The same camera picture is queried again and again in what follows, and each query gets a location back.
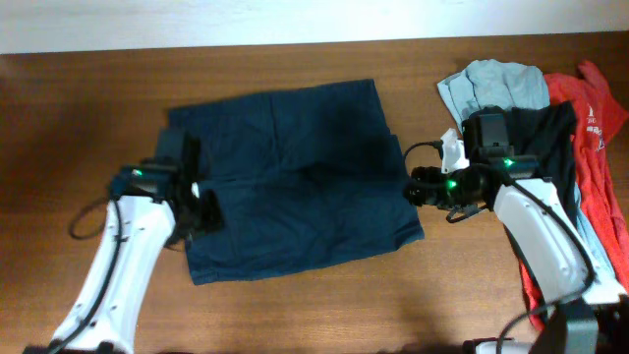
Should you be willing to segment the navy blue shorts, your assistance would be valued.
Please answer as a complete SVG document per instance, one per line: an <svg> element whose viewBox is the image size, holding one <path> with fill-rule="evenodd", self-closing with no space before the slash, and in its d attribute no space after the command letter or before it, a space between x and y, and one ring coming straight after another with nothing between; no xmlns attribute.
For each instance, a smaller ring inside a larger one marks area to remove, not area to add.
<svg viewBox="0 0 629 354"><path fill-rule="evenodd" d="M399 250L425 236L371 79L170 110L200 141L222 226L187 243L194 284L259 280Z"/></svg>

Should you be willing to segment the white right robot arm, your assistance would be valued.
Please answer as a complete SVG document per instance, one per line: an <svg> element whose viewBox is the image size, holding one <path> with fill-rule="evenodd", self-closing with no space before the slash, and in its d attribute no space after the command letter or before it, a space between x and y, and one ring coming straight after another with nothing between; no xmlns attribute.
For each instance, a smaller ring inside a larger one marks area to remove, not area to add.
<svg viewBox="0 0 629 354"><path fill-rule="evenodd" d="M414 168L404 198L447 211L450 223L493 211L544 299L498 337L465 341L464 352L627 352L627 292L600 271L536 157L515 153L504 113L477 112L461 135L448 130L431 146L441 166Z"/></svg>

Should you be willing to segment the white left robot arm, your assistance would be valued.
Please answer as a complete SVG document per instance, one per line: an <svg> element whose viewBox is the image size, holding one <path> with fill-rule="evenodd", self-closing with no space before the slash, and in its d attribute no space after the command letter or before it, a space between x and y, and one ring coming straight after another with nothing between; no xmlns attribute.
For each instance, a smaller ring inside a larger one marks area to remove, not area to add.
<svg viewBox="0 0 629 354"><path fill-rule="evenodd" d="M108 187L101 241L82 290L47 345L28 353L132 353L143 298L162 250L222 227L217 198L198 187L200 141L159 134L155 153Z"/></svg>

